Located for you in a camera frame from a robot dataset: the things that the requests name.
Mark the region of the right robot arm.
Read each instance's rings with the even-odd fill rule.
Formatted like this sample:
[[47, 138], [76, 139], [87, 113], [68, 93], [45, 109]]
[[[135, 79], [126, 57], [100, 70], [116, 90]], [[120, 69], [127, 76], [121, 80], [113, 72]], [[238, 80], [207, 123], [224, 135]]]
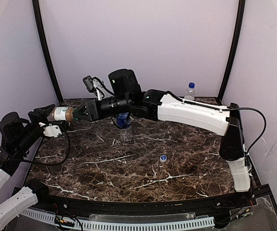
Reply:
[[247, 192], [251, 180], [246, 167], [246, 154], [239, 106], [215, 106], [185, 100], [170, 91], [142, 91], [131, 69], [116, 70], [108, 75], [114, 94], [99, 100], [86, 100], [74, 110], [78, 120], [98, 121], [120, 113], [153, 121], [170, 121], [202, 128], [222, 136], [219, 154], [229, 165], [235, 191]]

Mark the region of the green cap coffee bottle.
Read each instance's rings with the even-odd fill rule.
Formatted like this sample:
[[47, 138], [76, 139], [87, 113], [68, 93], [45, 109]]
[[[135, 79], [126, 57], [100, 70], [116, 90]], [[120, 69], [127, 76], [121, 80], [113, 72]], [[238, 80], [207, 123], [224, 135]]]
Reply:
[[67, 121], [72, 122], [74, 121], [74, 112], [73, 107], [69, 106], [60, 106], [54, 107], [54, 109], [49, 113], [47, 116], [48, 121]]

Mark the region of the blue label water bottle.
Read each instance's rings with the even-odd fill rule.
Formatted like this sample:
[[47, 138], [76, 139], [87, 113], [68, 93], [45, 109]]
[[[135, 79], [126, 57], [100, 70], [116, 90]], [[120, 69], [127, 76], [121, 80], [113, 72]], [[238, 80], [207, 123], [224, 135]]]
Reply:
[[129, 142], [132, 140], [131, 117], [130, 113], [120, 113], [116, 118], [121, 141]]

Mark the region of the blue bottle cap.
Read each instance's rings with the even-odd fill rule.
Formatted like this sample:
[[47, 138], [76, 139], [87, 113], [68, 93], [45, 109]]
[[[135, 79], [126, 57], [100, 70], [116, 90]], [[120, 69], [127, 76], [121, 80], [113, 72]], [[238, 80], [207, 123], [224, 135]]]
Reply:
[[159, 159], [160, 159], [160, 162], [164, 163], [164, 162], [167, 161], [167, 156], [166, 155], [161, 155]]

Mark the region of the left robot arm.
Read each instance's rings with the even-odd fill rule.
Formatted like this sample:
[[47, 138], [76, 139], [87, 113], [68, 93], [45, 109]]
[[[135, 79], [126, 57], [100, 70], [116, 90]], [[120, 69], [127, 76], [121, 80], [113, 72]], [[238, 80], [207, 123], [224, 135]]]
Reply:
[[[67, 132], [66, 126], [73, 120], [73, 108], [51, 104], [30, 111], [28, 116], [29, 119], [24, 119], [17, 112], [10, 112], [0, 121], [0, 190], [21, 163], [54, 167], [65, 162], [62, 160], [44, 164], [29, 161], [26, 157], [39, 138], [57, 138]], [[46, 201], [48, 193], [48, 187], [39, 180], [29, 181], [15, 195], [0, 204], [0, 231], [27, 208]]]

